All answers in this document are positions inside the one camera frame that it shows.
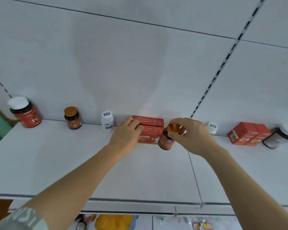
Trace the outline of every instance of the gray shirt sleeve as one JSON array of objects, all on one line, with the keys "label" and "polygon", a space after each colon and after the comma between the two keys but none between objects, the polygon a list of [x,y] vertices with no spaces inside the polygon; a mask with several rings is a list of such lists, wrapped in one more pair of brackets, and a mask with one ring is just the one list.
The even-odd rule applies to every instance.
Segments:
[{"label": "gray shirt sleeve", "polygon": [[48,230],[46,221],[36,211],[23,207],[0,221],[0,230]]}]

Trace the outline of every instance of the red box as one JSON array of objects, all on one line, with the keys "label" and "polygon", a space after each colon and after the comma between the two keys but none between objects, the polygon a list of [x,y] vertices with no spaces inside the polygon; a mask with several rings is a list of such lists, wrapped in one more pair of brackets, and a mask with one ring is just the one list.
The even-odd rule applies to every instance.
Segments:
[{"label": "red box", "polygon": [[258,134],[259,131],[254,123],[241,122],[227,136],[233,144],[245,145]]},{"label": "red box", "polygon": [[248,141],[245,145],[247,146],[255,146],[259,142],[263,141],[265,138],[267,138],[272,133],[270,130],[264,125],[264,124],[255,124],[256,128],[258,129],[259,134],[256,135],[253,139]]},{"label": "red box", "polygon": [[150,126],[159,126],[159,127],[164,126],[163,119],[149,118],[149,117],[136,116],[136,115],[132,117],[133,119],[139,120],[141,125],[150,125]]},{"label": "red box", "polygon": [[139,139],[138,142],[158,144],[158,140],[164,130],[164,127],[149,126],[149,125],[143,125],[143,127],[144,129],[142,133],[140,134],[141,138]]}]

